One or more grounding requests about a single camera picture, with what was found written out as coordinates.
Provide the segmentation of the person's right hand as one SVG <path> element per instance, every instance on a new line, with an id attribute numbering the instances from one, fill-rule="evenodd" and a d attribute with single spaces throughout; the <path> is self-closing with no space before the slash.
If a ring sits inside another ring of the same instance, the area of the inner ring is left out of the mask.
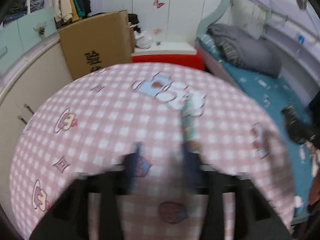
<path id="1" fill-rule="evenodd" d="M 309 191 L 308 205 L 314 205 L 319 201 L 319 149 L 309 141 L 307 141 L 306 145 L 310 150 L 312 157 L 311 175 L 313 176 L 313 182 Z"/>

